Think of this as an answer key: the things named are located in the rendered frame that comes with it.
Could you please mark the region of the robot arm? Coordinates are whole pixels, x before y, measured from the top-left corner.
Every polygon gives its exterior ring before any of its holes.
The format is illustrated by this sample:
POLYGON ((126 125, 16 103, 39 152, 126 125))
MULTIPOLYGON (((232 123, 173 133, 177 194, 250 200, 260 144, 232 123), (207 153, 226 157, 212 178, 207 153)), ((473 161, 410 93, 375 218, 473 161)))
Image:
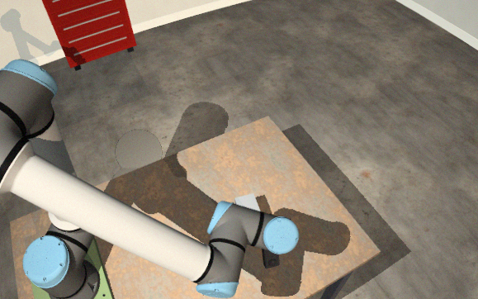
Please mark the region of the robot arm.
POLYGON ((57 91, 54 78, 31 61, 0 69, 0 194, 12 192, 49 212, 50 228, 28 246, 22 264, 50 299, 95 298, 99 273, 85 260, 94 236, 217 298, 235 295, 247 244, 262 249, 265 268, 296 247, 299 231, 284 216, 220 201, 208 245, 76 177, 51 105, 57 91))

